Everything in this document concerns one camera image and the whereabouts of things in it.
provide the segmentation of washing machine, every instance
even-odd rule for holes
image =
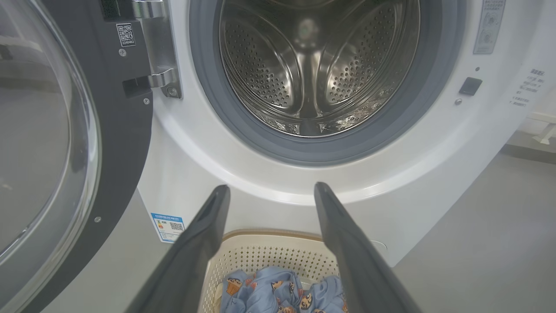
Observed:
[[[52,301],[136,188],[172,243],[221,184],[225,232],[318,235],[324,182],[394,266],[556,85],[552,1],[9,0],[0,15],[2,313]]]

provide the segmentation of qr code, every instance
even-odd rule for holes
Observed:
[[[118,37],[120,38],[120,44],[122,47],[135,45],[135,36],[133,36],[131,23],[116,24],[116,28],[118,29]]]
[[[179,223],[172,223],[170,222],[170,227],[172,227],[172,229],[176,230],[176,231],[183,231],[183,227],[181,224]]]

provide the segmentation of gray floor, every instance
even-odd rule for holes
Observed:
[[[394,268],[423,312],[555,312],[556,165],[498,155]],[[122,312],[169,248],[136,193],[43,312]]]
[[[545,145],[542,144],[535,139],[533,139],[534,135],[527,134],[522,131],[516,131],[512,137],[508,140],[507,144],[516,145],[516,146],[523,146],[526,148],[535,149],[538,151],[546,151],[551,153],[556,153],[556,137],[552,137],[549,139],[550,144]]]

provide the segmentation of clothing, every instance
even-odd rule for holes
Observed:
[[[304,291],[293,271],[271,266],[253,276],[244,271],[224,278],[220,313],[347,313],[341,280],[324,278]]]

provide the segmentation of beige laundry basket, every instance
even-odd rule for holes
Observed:
[[[208,263],[198,312],[214,312],[215,296],[222,293],[217,287],[228,273],[255,273],[268,266],[296,272],[305,289],[326,276],[340,274],[336,257],[319,237],[285,231],[232,232],[224,236],[220,249]]]

